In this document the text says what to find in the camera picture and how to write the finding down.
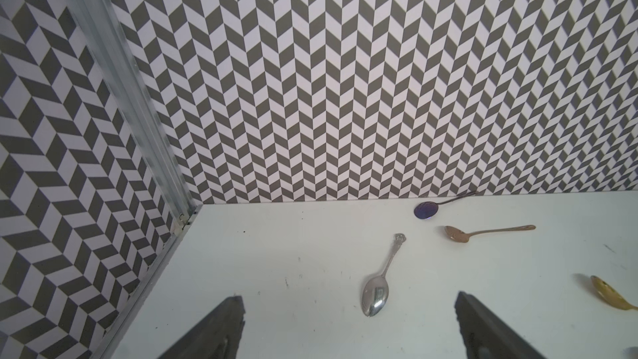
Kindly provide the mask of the ornate silver spoon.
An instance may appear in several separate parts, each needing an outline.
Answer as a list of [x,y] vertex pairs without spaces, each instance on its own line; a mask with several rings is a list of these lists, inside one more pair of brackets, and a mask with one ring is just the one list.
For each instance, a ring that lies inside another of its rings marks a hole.
[[362,312],[366,317],[375,317],[385,307],[390,295],[386,275],[394,257],[405,241],[407,241],[407,237],[404,234],[395,234],[384,269],[366,282],[362,291]]

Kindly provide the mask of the rose gold long spoon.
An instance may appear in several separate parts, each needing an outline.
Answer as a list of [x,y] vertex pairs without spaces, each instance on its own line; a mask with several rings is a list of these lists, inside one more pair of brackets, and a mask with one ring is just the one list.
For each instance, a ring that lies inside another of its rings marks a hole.
[[512,228],[503,228],[503,229],[485,229],[480,231],[475,231],[472,233],[465,233],[461,229],[455,228],[453,226],[445,226],[444,231],[445,234],[456,243],[466,244],[470,241],[470,239],[475,235],[480,234],[493,234],[493,233],[504,233],[504,232],[518,232],[518,231],[531,231],[537,228],[536,225],[529,224],[524,226],[512,227]]

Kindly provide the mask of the gold spoon plain handle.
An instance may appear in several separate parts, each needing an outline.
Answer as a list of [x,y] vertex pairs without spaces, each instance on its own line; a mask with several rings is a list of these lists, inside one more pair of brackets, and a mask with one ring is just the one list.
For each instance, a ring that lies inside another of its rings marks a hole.
[[607,302],[612,307],[621,310],[636,310],[637,307],[635,305],[630,304],[624,299],[624,297],[619,294],[611,285],[607,284],[604,280],[600,279],[598,276],[591,276],[591,283],[599,294],[599,296]]

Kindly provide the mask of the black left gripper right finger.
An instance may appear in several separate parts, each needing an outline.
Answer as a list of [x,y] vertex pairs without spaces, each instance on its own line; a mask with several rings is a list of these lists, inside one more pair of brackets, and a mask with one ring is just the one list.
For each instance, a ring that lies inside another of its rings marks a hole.
[[459,292],[455,312],[468,359],[544,359],[474,295]]

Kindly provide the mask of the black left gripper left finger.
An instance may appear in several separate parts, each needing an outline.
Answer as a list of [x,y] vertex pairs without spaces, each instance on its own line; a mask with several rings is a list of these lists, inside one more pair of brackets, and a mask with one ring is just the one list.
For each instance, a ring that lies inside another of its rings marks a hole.
[[213,311],[166,350],[159,359],[235,358],[244,330],[241,296],[224,299]]

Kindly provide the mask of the purple iridescent spoon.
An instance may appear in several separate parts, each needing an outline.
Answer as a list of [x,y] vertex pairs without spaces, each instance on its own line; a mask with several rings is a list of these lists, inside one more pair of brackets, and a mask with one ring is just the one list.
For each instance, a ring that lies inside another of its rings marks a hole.
[[417,217],[417,219],[431,219],[433,216],[435,216],[439,212],[440,206],[455,202],[459,199],[471,197],[476,194],[477,194],[476,191],[470,191],[470,192],[460,194],[459,196],[456,196],[452,199],[447,199],[446,201],[442,201],[442,202],[434,202],[434,201],[422,202],[420,204],[417,204],[417,206],[415,206],[414,215],[415,217]]

